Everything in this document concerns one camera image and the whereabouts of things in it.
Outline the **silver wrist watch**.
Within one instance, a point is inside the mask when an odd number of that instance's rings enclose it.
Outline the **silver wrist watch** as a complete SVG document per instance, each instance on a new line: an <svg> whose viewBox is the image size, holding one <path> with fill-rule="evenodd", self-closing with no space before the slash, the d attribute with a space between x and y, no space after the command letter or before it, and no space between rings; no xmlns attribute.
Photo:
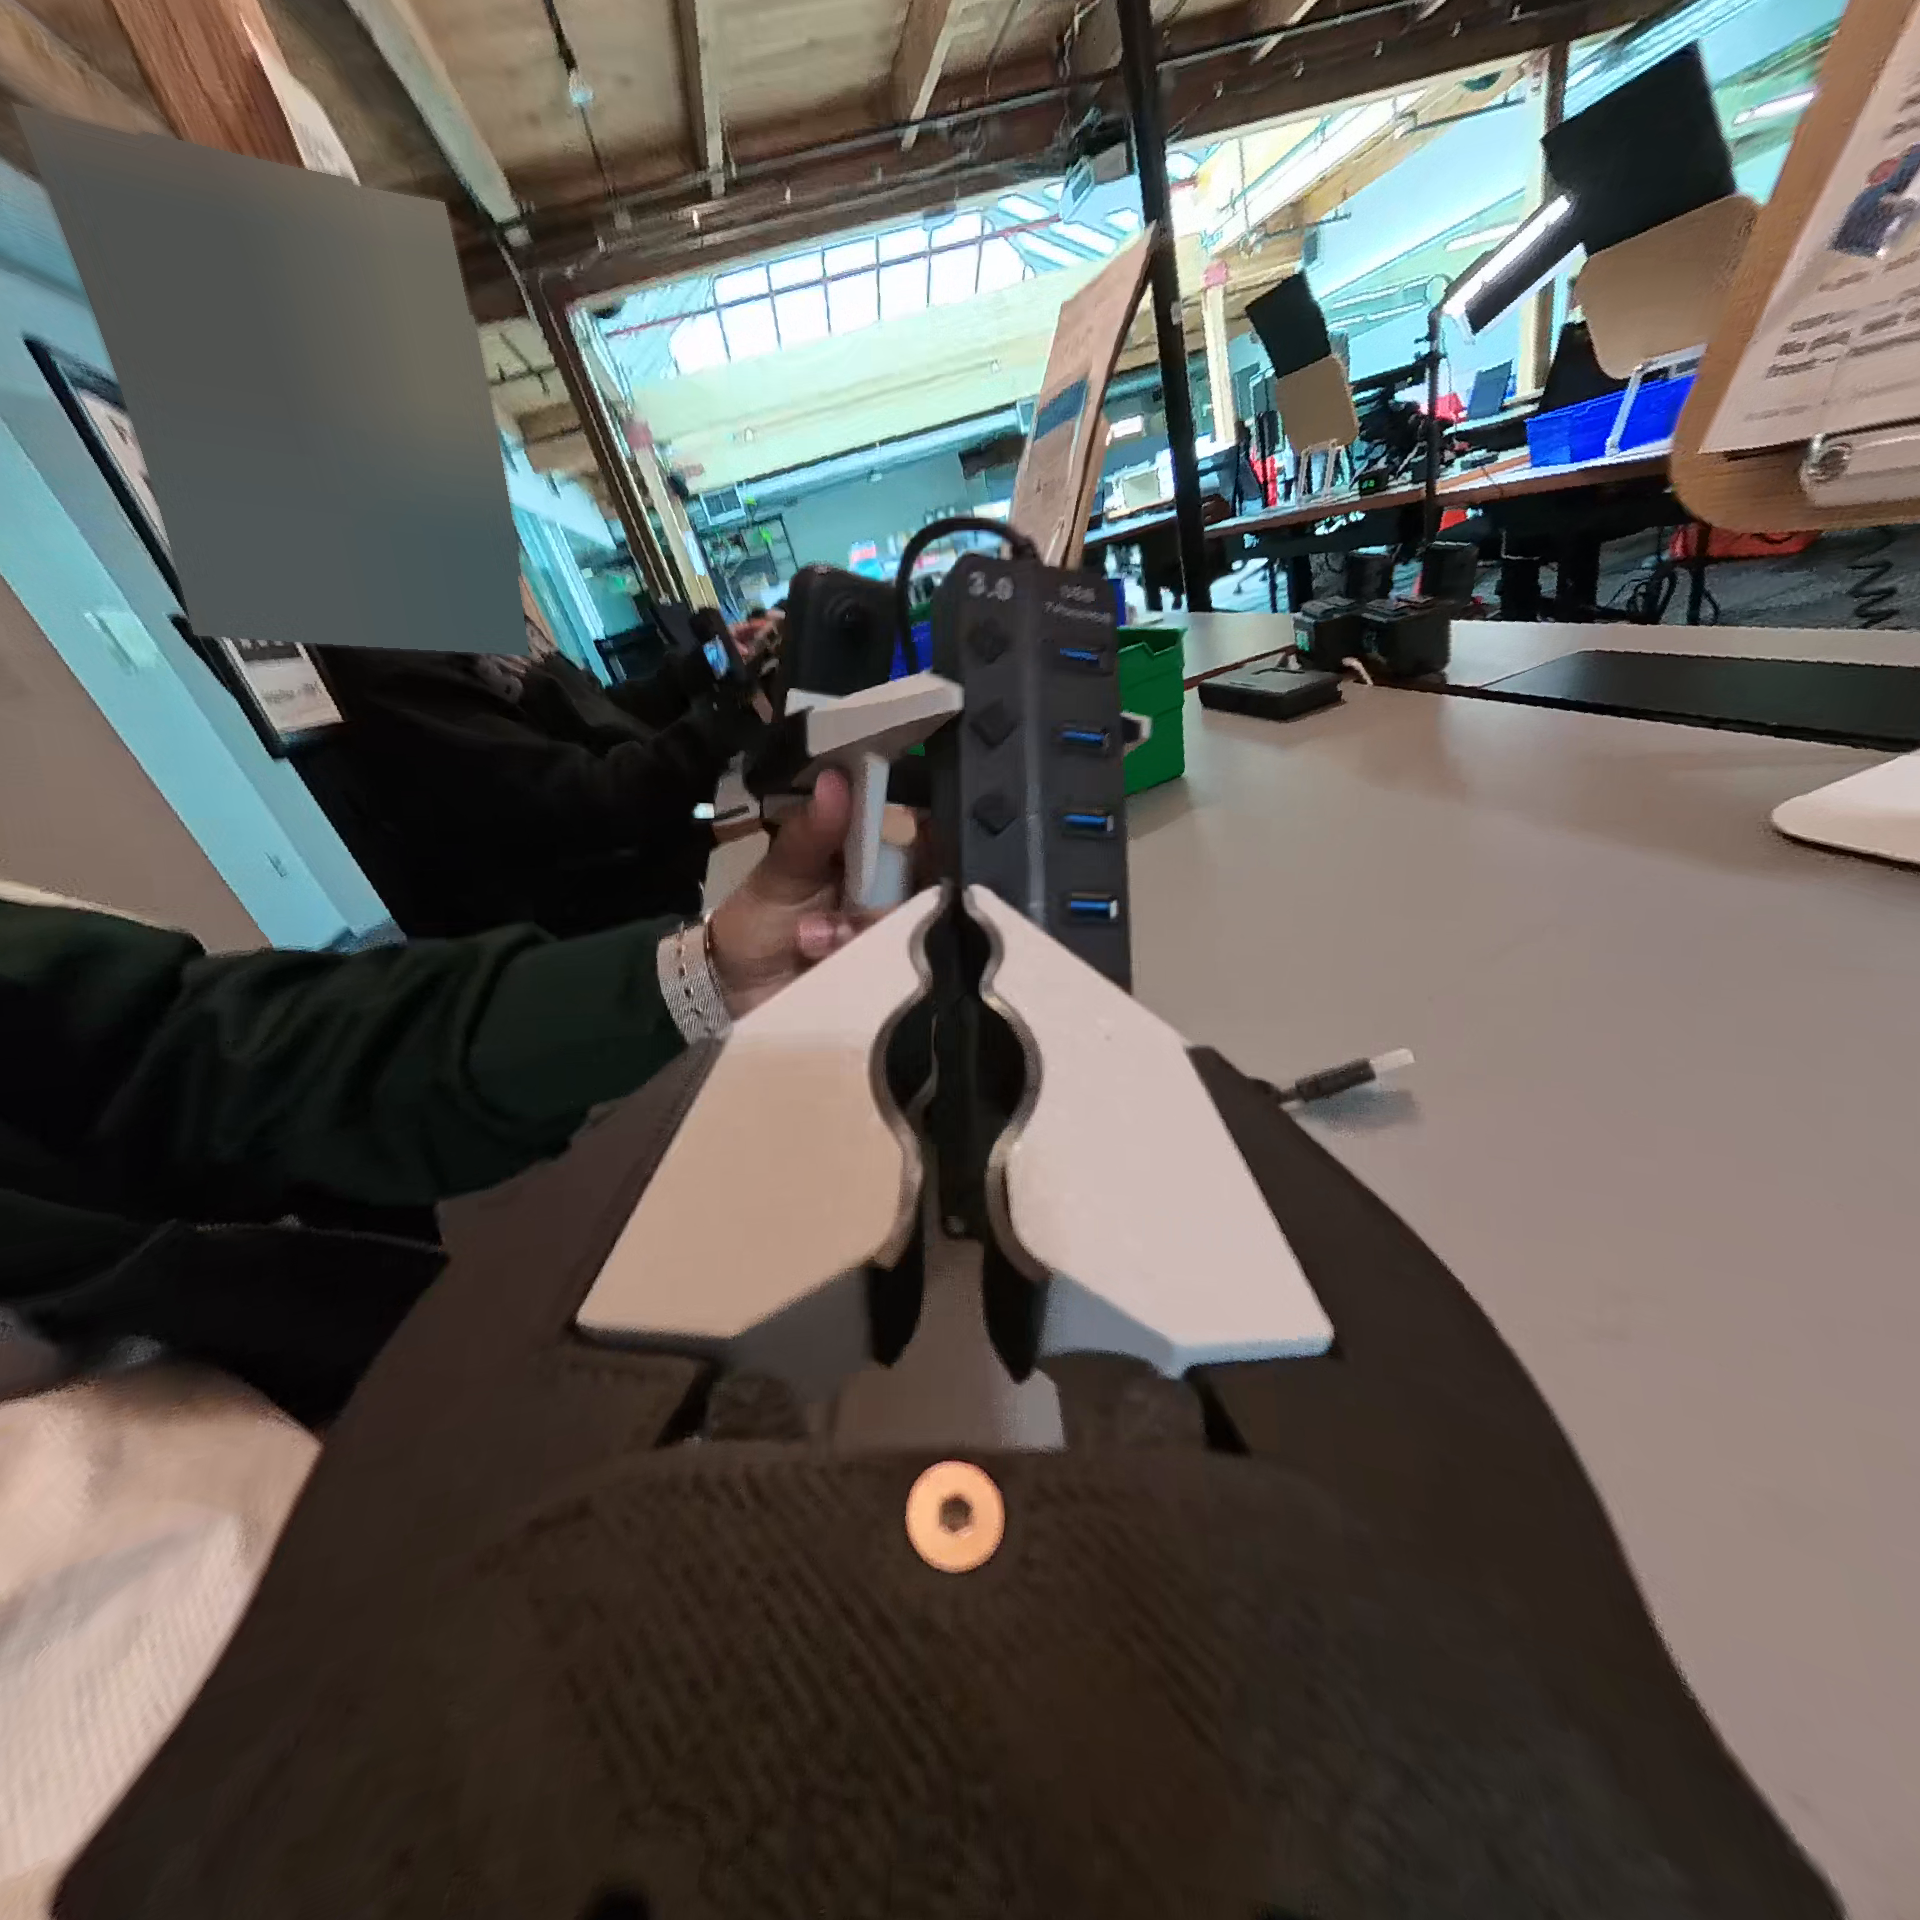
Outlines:
<svg viewBox="0 0 1920 1920"><path fill-rule="evenodd" d="M725 1042L730 1006L709 947L709 918L686 922L656 947L656 983L662 1014L686 1046Z"/></svg>

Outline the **black USB hub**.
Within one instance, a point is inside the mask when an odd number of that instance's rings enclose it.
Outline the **black USB hub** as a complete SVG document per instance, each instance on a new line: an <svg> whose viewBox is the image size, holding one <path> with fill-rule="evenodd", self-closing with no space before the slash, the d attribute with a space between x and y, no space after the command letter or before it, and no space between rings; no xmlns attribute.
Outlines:
<svg viewBox="0 0 1920 1920"><path fill-rule="evenodd" d="M1085 571L970 552L933 590L930 668L962 694L928 748L946 868L1130 988L1116 660L1114 597Z"/></svg>

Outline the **framed marker poster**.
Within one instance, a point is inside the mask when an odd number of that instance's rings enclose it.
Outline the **framed marker poster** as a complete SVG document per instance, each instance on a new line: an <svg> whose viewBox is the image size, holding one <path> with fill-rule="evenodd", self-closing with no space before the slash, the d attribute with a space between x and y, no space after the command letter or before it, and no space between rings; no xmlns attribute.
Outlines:
<svg viewBox="0 0 1920 1920"><path fill-rule="evenodd" d="M152 481L146 477L146 459L114 375L35 332L25 332L22 345L175 601L175 611L171 614L173 631L202 660L211 678L228 688L261 748L283 762L299 754L304 746L323 732L344 726L344 711L306 651L265 640L206 637L192 628Z"/></svg>

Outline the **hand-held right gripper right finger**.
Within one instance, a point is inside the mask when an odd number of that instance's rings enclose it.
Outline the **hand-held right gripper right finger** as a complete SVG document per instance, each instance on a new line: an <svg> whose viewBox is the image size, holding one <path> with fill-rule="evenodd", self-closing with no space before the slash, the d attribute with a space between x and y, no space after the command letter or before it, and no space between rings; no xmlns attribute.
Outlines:
<svg viewBox="0 0 1920 1920"><path fill-rule="evenodd" d="M991 947L981 997L1023 1046L987 1201L1041 1288L1038 1357L1183 1379L1327 1355L1331 1320L1183 1036L991 887L962 901Z"/></svg>

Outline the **grey desk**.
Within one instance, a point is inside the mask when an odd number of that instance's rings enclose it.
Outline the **grey desk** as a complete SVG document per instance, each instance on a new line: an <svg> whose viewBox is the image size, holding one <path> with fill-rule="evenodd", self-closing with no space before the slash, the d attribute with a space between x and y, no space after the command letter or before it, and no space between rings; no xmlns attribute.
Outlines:
<svg viewBox="0 0 1920 1920"><path fill-rule="evenodd" d="M1851 1916L1918 1916L1918 876L1769 831L1870 757L1362 685L1190 696L1136 988L1287 1080L1528 1365Z"/></svg>

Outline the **brown cardboard document stand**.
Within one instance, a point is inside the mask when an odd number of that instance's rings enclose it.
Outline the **brown cardboard document stand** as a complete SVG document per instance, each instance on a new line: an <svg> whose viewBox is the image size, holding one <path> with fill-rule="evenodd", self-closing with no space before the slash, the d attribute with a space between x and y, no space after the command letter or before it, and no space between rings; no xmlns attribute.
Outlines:
<svg viewBox="0 0 1920 1920"><path fill-rule="evenodd" d="M1085 552L1092 492L1106 459L1106 384L1148 285L1156 244L1160 225L1147 225L1062 304L1009 507L1011 534L1033 543L1041 564L1071 567Z"/></svg>

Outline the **small black adapter box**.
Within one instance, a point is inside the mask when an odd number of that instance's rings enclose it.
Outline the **small black adapter box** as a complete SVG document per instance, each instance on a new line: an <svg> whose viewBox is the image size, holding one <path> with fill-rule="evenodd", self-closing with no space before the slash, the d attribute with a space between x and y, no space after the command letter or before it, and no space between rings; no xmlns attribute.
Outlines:
<svg viewBox="0 0 1920 1920"><path fill-rule="evenodd" d="M1343 675L1259 662L1216 673L1196 694L1201 709L1284 726L1343 705Z"/></svg>

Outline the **black support pole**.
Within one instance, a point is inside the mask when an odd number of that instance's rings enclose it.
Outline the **black support pole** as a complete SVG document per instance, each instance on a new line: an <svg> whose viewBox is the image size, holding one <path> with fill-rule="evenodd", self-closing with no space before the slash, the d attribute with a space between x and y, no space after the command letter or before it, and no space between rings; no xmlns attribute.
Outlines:
<svg viewBox="0 0 1920 1920"><path fill-rule="evenodd" d="M1211 564L1205 503L1196 454L1196 414L1190 390L1190 341L1174 271L1173 185L1167 174L1167 122L1160 86L1160 46L1148 5L1116 5L1119 79L1125 86L1133 161L1148 244L1148 307L1160 345L1162 419L1173 456L1173 517L1190 611L1211 611Z"/></svg>

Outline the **blue storage bin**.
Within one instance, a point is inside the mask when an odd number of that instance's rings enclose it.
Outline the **blue storage bin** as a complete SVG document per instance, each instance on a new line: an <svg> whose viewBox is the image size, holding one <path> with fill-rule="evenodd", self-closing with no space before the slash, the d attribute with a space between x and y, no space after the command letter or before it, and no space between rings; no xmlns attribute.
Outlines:
<svg viewBox="0 0 1920 1920"><path fill-rule="evenodd" d="M1571 466L1607 454L1670 444L1690 394L1696 371L1644 380L1639 390L1612 390L1566 403L1526 420L1533 466Z"/></svg>

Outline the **document stand with instruction sheet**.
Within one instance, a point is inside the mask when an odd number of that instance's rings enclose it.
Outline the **document stand with instruction sheet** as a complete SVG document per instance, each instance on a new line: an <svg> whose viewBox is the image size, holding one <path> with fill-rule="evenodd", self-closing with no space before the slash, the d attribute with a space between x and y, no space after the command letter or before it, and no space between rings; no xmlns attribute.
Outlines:
<svg viewBox="0 0 1920 1920"><path fill-rule="evenodd" d="M1670 456L1734 534L1918 522L1918 5L1847 5Z"/></svg>

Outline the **black backdrop board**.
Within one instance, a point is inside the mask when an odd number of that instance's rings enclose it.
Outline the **black backdrop board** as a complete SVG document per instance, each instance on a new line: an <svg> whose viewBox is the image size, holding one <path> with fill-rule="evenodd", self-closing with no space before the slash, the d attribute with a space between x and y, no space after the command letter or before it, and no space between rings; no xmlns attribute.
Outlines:
<svg viewBox="0 0 1920 1920"><path fill-rule="evenodd" d="M1292 454L1354 440L1358 414L1345 363L1305 274L1287 274L1248 304L1248 320L1275 371L1275 409Z"/></svg>
<svg viewBox="0 0 1920 1920"><path fill-rule="evenodd" d="M1759 207L1736 192L1696 43L1543 134L1583 265L1571 285L1598 363L1629 380L1702 348L1726 307Z"/></svg>

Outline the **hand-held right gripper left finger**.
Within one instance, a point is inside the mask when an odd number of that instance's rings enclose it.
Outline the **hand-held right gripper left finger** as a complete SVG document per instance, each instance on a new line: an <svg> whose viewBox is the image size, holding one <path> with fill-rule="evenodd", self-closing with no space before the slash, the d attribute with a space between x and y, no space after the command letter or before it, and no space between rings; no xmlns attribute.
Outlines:
<svg viewBox="0 0 1920 1920"><path fill-rule="evenodd" d="M923 1155L885 1080L928 997L930 886L736 1024L576 1325L721 1369L864 1369L869 1267L922 1218Z"/></svg>

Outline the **person's left hand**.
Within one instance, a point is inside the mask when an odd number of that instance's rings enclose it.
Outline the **person's left hand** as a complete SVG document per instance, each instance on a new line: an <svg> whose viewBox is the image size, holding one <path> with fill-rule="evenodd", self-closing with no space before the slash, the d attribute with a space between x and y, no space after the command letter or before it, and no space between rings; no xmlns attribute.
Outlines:
<svg viewBox="0 0 1920 1920"><path fill-rule="evenodd" d="M848 778L819 772L803 811L770 834L760 863L692 941L728 1023L782 997L889 916L847 901L841 854L851 811Z"/></svg>

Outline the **green plastic bin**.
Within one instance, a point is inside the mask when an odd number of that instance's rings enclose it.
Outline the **green plastic bin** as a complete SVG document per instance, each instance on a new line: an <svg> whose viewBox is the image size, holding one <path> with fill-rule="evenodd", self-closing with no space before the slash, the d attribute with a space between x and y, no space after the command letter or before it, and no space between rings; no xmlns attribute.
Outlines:
<svg viewBox="0 0 1920 1920"><path fill-rule="evenodd" d="M1185 637L1178 628L1122 628L1116 640L1119 709L1147 721L1147 737L1122 757L1122 791L1141 796L1190 772Z"/></svg>

